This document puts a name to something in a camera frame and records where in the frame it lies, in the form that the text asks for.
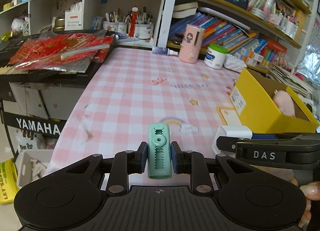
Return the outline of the person's right hand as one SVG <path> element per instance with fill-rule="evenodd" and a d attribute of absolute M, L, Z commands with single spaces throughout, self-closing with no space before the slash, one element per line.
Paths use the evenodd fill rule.
<path fill-rule="evenodd" d="M 299 188 L 306 197 L 306 208 L 298 226 L 299 228 L 305 228 L 311 220 L 316 219 L 316 211 L 311 211 L 311 208 L 312 202 L 319 202 L 319 181 L 301 185 Z"/>

